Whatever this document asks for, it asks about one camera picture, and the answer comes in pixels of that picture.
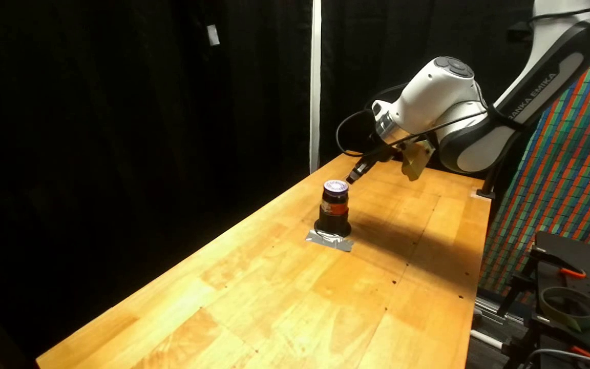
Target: wooden table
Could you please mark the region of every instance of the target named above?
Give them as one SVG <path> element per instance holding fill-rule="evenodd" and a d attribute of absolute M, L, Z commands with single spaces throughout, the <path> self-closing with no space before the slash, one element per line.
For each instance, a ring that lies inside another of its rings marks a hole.
<path fill-rule="evenodd" d="M 339 156 L 42 352 L 41 367 L 464 367 L 489 201 L 482 181 L 376 165 L 350 252 L 308 239 Z"/>

